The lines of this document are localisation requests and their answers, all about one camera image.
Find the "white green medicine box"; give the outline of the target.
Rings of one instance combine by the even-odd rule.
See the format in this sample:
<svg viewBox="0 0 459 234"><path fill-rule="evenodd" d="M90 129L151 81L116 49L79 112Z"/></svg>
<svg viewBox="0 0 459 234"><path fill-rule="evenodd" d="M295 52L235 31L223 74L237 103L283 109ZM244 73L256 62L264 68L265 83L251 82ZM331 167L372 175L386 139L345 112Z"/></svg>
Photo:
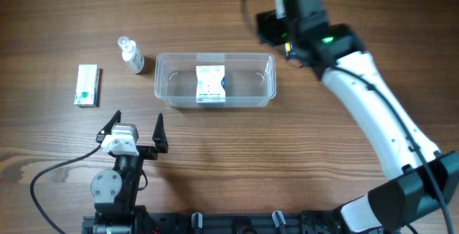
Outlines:
<svg viewBox="0 0 459 234"><path fill-rule="evenodd" d="M98 103L100 68L97 65L79 65L74 104L96 107Z"/></svg>

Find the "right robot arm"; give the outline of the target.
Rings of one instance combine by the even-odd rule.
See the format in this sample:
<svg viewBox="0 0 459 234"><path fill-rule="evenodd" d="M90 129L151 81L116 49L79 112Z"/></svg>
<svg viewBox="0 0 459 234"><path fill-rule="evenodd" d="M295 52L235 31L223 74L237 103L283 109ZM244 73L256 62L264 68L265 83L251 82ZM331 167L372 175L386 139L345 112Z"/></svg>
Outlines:
<svg viewBox="0 0 459 234"><path fill-rule="evenodd" d="M328 20L323 0L274 0L256 16L263 44L312 69L342 102L372 145L386 182L338 206L337 233L395 233L440 210L447 231L458 187L458 154L428 139L388 88L372 54L354 30Z"/></svg>

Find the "blue yellow VapoDrops box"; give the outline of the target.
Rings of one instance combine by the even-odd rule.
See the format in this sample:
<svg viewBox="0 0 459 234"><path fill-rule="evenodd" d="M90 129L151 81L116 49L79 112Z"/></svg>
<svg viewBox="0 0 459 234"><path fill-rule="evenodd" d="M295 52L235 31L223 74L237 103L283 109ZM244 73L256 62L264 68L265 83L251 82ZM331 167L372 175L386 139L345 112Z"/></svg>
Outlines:
<svg viewBox="0 0 459 234"><path fill-rule="evenodd" d="M293 50L293 45L290 42L284 44L285 59L295 60L298 58L297 54Z"/></svg>

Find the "white Hansaplast box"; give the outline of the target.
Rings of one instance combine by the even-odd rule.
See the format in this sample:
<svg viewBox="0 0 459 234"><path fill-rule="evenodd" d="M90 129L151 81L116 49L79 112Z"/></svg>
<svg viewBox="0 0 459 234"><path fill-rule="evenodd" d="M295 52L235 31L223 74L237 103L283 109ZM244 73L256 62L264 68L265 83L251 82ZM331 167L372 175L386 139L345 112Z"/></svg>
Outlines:
<svg viewBox="0 0 459 234"><path fill-rule="evenodd" d="M226 99L225 66L196 66L196 73L197 103L224 103Z"/></svg>

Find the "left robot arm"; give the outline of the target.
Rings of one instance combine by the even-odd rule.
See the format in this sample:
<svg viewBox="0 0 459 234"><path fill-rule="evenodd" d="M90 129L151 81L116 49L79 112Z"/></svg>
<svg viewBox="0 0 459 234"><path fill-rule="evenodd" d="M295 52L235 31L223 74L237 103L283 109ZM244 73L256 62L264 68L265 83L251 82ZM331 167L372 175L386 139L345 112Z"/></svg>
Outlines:
<svg viewBox="0 0 459 234"><path fill-rule="evenodd" d="M152 135L152 146L138 145L138 130L134 124L122 123L116 111L99 131L96 142L115 159L112 169L97 173L90 185L94 197L95 217L85 218L83 233L159 233L160 228L146 207L136 204L145 160L157 160L169 149L164 130L164 118L158 115Z"/></svg>

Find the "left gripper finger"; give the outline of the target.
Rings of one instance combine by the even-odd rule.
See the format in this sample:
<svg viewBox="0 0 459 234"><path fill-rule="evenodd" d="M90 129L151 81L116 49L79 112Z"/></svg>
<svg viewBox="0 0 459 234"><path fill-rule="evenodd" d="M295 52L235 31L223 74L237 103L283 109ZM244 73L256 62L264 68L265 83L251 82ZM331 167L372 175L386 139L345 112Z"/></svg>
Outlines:
<svg viewBox="0 0 459 234"><path fill-rule="evenodd" d="M168 153L169 144L164 129L164 117L162 113L158 115L155 129L153 131L152 141L155 143L155 148L158 153Z"/></svg>
<svg viewBox="0 0 459 234"><path fill-rule="evenodd" d="M98 132L95 141L97 143L102 143L104 138L107 135L111 135L111 131L114 125L116 125L117 123L120 123L120 121L121 121L121 111L116 111L113 117L109 120L109 122L107 122L106 125Z"/></svg>

